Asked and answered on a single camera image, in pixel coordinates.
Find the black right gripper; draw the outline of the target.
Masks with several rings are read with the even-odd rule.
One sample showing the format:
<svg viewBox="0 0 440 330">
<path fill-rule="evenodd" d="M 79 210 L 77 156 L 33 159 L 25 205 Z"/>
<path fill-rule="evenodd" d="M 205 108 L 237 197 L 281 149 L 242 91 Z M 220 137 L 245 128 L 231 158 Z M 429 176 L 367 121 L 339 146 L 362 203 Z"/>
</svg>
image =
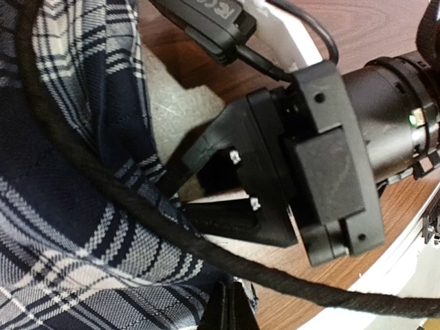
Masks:
<svg viewBox="0 0 440 330">
<path fill-rule="evenodd" d="M 384 243 L 369 157 L 332 62 L 247 95 L 236 116 L 238 174 L 252 198 L 187 203 L 198 231 L 282 248 L 302 241 L 313 266 Z"/>
</svg>

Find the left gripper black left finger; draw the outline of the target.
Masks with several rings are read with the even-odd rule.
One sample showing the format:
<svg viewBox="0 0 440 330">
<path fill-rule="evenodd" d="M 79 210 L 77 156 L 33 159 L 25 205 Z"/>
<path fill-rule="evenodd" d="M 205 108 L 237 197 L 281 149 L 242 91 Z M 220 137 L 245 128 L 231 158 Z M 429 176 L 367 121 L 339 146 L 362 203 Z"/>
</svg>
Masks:
<svg viewBox="0 0 440 330">
<path fill-rule="evenodd" d="M 236 329 L 232 283 L 218 282 L 206 305 L 206 329 Z"/>
</svg>

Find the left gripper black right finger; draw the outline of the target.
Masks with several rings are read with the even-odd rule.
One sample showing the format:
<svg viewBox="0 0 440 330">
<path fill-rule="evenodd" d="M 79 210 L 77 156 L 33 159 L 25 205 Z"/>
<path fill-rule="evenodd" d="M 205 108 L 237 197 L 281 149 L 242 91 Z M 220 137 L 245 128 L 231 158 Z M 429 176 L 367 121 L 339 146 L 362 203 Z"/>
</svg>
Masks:
<svg viewBox="0 0 440 330">
<path fill-rule="evenodd" d="M 234 282 L 233 329 L 259 329 L 255 317 L 258 301 L 251 282 L 246 280 Z"/>
</svg>

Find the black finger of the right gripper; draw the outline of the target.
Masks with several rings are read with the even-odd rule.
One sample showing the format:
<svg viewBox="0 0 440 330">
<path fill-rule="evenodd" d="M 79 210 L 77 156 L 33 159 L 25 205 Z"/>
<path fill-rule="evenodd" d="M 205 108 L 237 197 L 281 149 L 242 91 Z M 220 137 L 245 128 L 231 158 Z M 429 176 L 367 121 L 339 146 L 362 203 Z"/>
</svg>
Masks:
<svg viewBox="0 0 440 330">
<path fill-rule="evenodd" d="M 254 156 L 254 116 L 247 98 L 228 104 L 182 157 L 168 167 L 167 174 L 161 178 L 161 191 L 167 197 L 174 195 L 220 152 L 238 153 L 236 161 L 229 155 L 228 165 L 217 166 L 210 174 L 227 182 L 234 181 L 235 188 L 249 192 L 250 162 Z"/>
</svg>

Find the black white plaid shirt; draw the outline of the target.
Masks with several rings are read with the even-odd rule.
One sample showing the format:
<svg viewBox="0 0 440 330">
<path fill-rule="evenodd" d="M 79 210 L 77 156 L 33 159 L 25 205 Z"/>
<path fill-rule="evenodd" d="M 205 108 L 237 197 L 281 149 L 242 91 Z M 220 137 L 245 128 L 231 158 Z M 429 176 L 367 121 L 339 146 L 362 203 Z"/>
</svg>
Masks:
<svg viewBox="0 0 440 330">
<path fill-rule="evenodd" d="M 121 182 L 190 228 L 156 189 L 137 1 L 1 2 L 1 328 L 195 329 L 225 274 L 99 193 L 35 121 L 19 27 L 69 130 Z"/>
</svg>

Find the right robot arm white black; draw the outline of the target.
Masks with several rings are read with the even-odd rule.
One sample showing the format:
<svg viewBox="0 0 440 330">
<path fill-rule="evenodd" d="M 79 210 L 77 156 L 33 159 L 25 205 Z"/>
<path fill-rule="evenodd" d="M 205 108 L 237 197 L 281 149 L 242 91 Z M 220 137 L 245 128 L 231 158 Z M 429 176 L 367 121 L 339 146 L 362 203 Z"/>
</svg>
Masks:
<svg viewBox="0 0 440 330">
<path fill-rule="evenodd" d="M 312 266 L 384 243 L 379 198 L 399 180 L 439 167 L 439 2 L 417 49 L 345 75 L 324 60 L 230 103 L 159 180 L 175 194 L 229 152 L 247 199 L 194 203 L 201 232 L 279 247 L 302 241 Z"/>
</svg>

